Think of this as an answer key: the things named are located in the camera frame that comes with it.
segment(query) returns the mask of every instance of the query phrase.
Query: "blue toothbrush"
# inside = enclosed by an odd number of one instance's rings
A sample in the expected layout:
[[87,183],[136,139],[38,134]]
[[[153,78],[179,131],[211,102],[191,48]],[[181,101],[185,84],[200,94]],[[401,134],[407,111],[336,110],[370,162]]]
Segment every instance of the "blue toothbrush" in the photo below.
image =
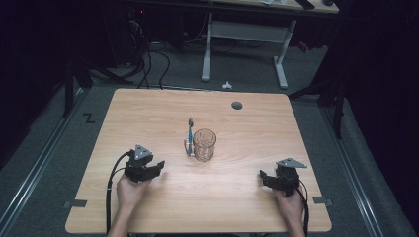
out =
[[194,121],[191,119],[191,118],[189,118],[189,122],[188,122],[188,124],[189,124],[189,137],[188,137],[188,139],[189,139],[189,146],[188,146],[188,155],[191,155],[192,154],[192,130],[191,130],[191,128],[194,126]]

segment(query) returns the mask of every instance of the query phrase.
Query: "person's right hand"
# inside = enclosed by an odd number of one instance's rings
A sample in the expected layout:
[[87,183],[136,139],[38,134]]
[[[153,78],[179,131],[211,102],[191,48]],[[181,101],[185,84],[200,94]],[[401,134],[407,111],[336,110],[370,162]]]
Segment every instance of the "person's right hand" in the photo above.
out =
[[302,226],[302,212],[304,206],[302,198],[297,191],[293,195],[286,197],[284,191],[272,189],[277,198],[280,214],[284,218],[291,237],[303,237],[304,229]]

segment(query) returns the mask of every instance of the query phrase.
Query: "human hand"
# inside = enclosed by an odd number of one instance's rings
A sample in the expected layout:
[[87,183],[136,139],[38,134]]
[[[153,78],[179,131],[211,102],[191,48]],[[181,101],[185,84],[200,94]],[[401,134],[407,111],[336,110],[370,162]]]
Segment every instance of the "human hand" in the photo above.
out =
[[121,175],[117,184],[118,200],[121,209],[133,210],[141,202],[151,180],[135,183],[126,175]]
[[290,236],[305,236],[301,221],[304,206],[299,193],[294,191],[293,195],[286,197],[284,191],[278,191],[275,189],[272,189],[272,191],[277,198],[280,214],[286,222]]

